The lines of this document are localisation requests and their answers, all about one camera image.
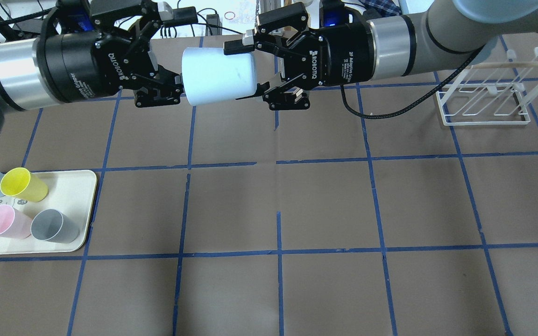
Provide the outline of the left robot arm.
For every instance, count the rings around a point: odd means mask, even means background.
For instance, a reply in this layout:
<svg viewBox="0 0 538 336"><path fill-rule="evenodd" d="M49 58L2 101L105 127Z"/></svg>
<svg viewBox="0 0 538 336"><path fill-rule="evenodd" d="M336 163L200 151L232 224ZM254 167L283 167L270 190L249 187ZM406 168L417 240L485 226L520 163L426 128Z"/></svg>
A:
<svg viewBox="0 0 538 336"><path fill-rule="evenodd" d="M58 0L40 34L0 43L0 133L6 113L111 97L133 90L139 108L177 105L181 76L157 63L161 28L194 25L194 7L153 0Z"/></svg>

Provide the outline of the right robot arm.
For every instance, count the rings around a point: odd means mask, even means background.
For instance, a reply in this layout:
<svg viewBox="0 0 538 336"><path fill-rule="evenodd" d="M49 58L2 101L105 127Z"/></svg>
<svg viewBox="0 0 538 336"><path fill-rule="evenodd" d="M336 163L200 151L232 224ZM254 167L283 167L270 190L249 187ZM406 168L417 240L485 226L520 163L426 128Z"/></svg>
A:
<svg viewBox="0 0 538 336"><path fill-rule="evenodd" d="M435 0L422 13L365 19L340 0L321 0L310 28L301 2L256 18L252 32L224 43L224 55L254 50L283 60L280 84L254 84L272 110L308 109L308 91L453 70L447 84L503 34L538 33L538 0Z"/></svg>

